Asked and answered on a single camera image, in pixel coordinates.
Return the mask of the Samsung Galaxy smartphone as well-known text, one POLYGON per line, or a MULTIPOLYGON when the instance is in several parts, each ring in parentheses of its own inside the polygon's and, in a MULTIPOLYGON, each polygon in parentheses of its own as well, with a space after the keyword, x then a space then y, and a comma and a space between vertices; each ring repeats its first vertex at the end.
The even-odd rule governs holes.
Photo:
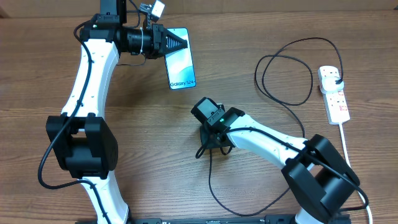
POLYGON ((181 90, 196 86, 195 70, 187 28, 168 28, 171 33, 187 41, 187 48, 165 56, 165 65, 171 90, 181 90))

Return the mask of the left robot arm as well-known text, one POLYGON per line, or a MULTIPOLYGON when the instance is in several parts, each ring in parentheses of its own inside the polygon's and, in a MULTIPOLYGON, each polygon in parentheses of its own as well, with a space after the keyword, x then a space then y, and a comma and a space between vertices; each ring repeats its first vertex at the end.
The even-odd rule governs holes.
POLYGON ((121 54, 157 59, 188 47, 186 40, 159 24, 164 7, 160 1, 136 6, 138 23, 129 27, 126 1, 101 1, 99 13, 73 31, 81 45, 80 66, 60 115, 47 119, 47 153, 55 154, 73 184, 85 188, 97 223, 132 222, 114 173, 118 142, 104 118, 109 84, 121 54))

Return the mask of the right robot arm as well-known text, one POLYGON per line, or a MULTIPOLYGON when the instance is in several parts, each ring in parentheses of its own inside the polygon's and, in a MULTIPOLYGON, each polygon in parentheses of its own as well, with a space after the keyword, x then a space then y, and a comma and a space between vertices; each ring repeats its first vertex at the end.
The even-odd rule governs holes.
POLYGON ((296 223, 331 223, 343 204, 359 190, 360 181, 334 145, 316 134, 298 138, 268 128, 237 108, 226 110, 202 98, 191 110, 199 120, 205 150, 246 149, 278 167, 301 210, 296 223))

